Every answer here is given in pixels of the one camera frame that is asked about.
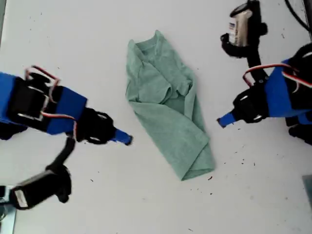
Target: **green cloth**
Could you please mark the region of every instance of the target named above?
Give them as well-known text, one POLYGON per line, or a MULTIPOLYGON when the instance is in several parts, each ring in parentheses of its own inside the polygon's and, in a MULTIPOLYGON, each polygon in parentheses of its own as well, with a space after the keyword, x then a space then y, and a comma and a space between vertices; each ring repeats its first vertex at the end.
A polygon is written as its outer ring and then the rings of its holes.
POLYGON ((127 73, 126 97, 179 179, 211 172, 195 75, 159 31, 150 40, 129 42, 127 73))

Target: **white label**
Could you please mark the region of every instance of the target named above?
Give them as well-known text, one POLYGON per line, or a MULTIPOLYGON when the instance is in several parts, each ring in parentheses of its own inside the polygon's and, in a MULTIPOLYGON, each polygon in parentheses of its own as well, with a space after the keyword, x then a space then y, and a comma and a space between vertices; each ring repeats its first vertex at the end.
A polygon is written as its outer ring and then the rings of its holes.
POLYGON ((229 23, 229 42, 233 45, 236 45, 237 41, 237 22, 236 19, 231 18, 231 21, 229 23))
POLYGON ((28 204, 24 195, 24 192, 22 190, 16 190, 15 191, 15 196, 18 200, 19 206, 23 208, 27 208, 28 204))

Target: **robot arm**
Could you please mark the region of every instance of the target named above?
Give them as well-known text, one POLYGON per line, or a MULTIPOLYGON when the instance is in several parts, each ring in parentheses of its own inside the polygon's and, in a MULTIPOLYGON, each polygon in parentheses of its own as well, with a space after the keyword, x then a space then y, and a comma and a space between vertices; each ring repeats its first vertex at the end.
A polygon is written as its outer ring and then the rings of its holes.
POLYGON ((108 141, 130 145, 132 136, 114 127, 113 120, 105 113, 86 107, 87 98, 62 86, 59 80, 43 69, 32 66, 39 73, 26 70, 25 80, 0 73, 0 139, 28 127, 51 135, 66 133, 68 138, 61 153, 44 172, 20 183, 10 190, 9 201, 16 209, 28 210, 56 195, 65 203, 71 194, 71 178, 63 165, 83 140, 92 144, 108 141))

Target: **black cable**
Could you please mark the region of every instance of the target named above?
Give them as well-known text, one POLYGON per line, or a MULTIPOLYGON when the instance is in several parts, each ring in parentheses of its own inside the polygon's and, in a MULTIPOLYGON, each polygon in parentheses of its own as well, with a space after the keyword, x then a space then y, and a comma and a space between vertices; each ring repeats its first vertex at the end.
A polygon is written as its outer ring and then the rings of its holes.
POLYGON ((297 13, 294 11, 292 5, 290 4, 289 0, 285 0, 286 6, 289 9, 289 11, 291 12, 291 14, 294 16, 294 18, 298 21, 298 23, 300 23, 300 25, 302 27, 304 27, 308 32, 312 33, 310 27, 302 21, 302 19, 297 15, 297 13))

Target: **white surface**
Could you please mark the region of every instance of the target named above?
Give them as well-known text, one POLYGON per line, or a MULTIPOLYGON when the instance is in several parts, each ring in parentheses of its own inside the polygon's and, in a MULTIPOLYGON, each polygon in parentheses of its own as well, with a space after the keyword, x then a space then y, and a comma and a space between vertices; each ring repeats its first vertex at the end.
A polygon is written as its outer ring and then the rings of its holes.
MULTIPOLYGON (((0 70, 22 76, 26 66, 41 65, 135 137, 131 147, 79 144, 67 163, 73 179, 70 202, 63 205, 54 197, 18 212, 16 234, 312 232, 301 180, 312 173, 311 146, 288 136, 282 119, 226 129, 216 122, 247 88, 241 78, 247 62, 229 58, 219 40, 227 32, 228 14, 242 2, 8 1, 0 70), (149 39, 156 29, 198 75, 217 161, 213 173, 185 182, 178 181, 124 97, 127 43, 149 39)), ((262 0, 262 13, 269 25, 261 39, 263 63, 288 58, 309 42, 283 0, 262 0)), ((17 183, 40 172, 64 140, 28 130, 0 142, 0 181, 17 183)))

